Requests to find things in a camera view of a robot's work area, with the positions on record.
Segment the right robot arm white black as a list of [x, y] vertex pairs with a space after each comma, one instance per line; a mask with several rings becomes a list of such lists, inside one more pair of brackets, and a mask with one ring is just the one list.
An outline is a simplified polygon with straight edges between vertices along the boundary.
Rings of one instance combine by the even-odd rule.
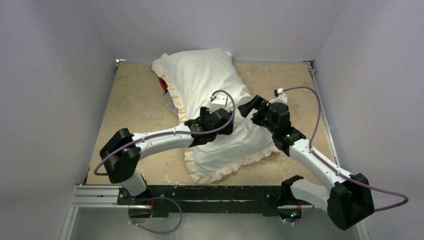
[[307, 202], [325, 211], [330, 220], [341, 230], [361, 222], [375, 213], [368, 179], [337, 166], [318, 150], [309, 139], [292, 126], [289, 107], [280, 99], [267, 101], [255, 96], [248, 103], [238, 106], [240, 115], [251, 117], [253, 124], [266, 128], [274, 145], [288, 157], [309, 170], [321, 185], [295, 175], [281, 183], [278, 203]]

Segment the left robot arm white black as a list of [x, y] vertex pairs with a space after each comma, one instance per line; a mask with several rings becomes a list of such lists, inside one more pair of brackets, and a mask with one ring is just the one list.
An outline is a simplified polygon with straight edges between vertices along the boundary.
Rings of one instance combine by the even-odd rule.
[[120, 184], [138, 205], [146, 203], [149, 191], [144, 178], [136, 173], [141, 159], [172, 149], [186, 149], [214, 141], [217, 135], [233, 132], [235, 112], [223, 108], [210, 112], [201, 107], [200, 116], [176, 127], [150, 133], [118, 130], [100, 150], [101, 165], [112, 184]]

